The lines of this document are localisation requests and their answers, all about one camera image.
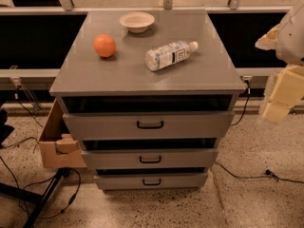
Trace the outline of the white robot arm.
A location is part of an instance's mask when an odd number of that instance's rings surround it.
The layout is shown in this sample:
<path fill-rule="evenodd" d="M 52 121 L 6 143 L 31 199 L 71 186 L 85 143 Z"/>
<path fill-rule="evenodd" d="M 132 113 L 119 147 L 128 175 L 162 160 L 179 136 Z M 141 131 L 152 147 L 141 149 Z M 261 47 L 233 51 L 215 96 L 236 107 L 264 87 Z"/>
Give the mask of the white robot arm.
<path fill-rule="evenodd" d="M 287 64 L 268 77 L 259 109 L 259 124 L 271 128 L 304 98 L 304 0 L 298 0 L 278 25 L 256 41 L 255 47 L 274 49 L 276 58 Z"/>

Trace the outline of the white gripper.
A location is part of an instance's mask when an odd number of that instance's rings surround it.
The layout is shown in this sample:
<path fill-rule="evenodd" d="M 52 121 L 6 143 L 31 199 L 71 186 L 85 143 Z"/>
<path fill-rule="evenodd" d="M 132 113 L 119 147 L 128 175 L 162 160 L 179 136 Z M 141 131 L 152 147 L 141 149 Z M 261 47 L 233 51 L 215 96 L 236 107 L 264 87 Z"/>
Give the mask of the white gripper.
<path fill-rule="evenodd" d="M 279 124 L 290 109 L 304 97 L 304 67 L 288 65 L 277 75 L 270 101 L 260 108 L 260 119 L 269 124 Z"/>

